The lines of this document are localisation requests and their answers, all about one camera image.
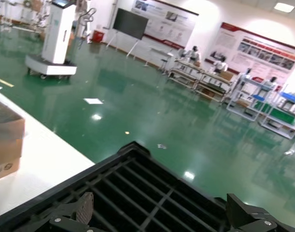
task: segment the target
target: red container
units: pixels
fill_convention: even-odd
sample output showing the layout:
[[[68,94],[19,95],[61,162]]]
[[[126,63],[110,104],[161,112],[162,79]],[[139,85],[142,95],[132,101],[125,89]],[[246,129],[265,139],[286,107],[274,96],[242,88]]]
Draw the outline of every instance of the red container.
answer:
[[[100,43],[103,40],[103,36],[104,36],[104,33],[103,32],[100,32],[100,31],[95,30],[94,31],[94,34],[93,34],[92,41],[93,42],[96,42],[96,43]]]

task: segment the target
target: green epoxy floor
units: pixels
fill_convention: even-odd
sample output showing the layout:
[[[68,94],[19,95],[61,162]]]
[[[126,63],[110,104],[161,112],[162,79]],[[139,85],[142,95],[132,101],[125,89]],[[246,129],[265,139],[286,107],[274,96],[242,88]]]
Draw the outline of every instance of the green epoxy floor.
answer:
[[[295,154],[282,155],[291,141],[102,45],[83,44],[69,82],[28,76],[25,54],[41,48],[29,33],[0,33],[0,79],[14,85],[0,83],[0,92],[93,162],[135,140],[180,177],[194,174],[189,181],[207,194],[234,193],[295,226]]]

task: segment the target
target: black display screen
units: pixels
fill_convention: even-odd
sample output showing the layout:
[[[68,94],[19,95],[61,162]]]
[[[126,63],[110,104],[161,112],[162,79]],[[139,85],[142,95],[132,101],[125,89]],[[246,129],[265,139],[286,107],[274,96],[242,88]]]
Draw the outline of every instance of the black display screen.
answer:
[[[71,5],[74,5],[75,1],[73,1],[73,0],[53,0],[52,4],[65,9]]]
[[[119,8],[113,28],[117,31],[141,40],[144,35],[147,23],[148,18],[144,18]]]

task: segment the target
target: blue shelf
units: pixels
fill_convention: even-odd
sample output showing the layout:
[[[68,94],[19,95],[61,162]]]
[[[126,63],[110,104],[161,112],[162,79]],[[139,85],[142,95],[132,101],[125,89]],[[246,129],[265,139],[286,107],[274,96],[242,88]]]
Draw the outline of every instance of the blue shelf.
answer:
[[[295,103],[295,96],[294,96],[294,95],[289,94],[289,93],[284,93],[284,92],[283,92],[283,93],[280,93],[280,95],[281,95],[283,98],[285,98],[285,99],[287,99],[287,100],[289,100],[289,101]]]

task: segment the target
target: white robot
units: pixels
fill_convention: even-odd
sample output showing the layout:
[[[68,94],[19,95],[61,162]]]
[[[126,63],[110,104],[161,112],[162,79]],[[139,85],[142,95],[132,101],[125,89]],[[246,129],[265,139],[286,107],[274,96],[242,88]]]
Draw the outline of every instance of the white robot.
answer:
[[[69,79],[76,73],[77,66],[66,60],[75,8],[75,1],[52,1],[42,54],[26,56],[28,73],[40,73],[42,79],[50,75]]]
[[[86,38],[87,43],[91,43],[90,23],[94,21],[93,14],[96,12],[95,8],[90,8],[91,0],[77,0],[76,11],[80,13],[77,20],[76,37]]]

